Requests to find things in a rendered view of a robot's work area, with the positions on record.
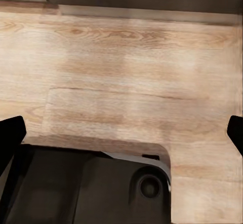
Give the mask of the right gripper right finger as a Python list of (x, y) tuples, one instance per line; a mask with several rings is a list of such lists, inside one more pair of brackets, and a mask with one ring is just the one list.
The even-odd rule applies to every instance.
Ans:
[(238, 116), (231, 116), (227, 134), (235, 144), (243, 156), (243, 118)]

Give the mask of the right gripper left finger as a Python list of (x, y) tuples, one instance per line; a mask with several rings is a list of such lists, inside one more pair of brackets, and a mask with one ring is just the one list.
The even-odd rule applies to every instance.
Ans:
[(22, 116), (0, 121), (0, 177), (25, 135), (26, 128)]

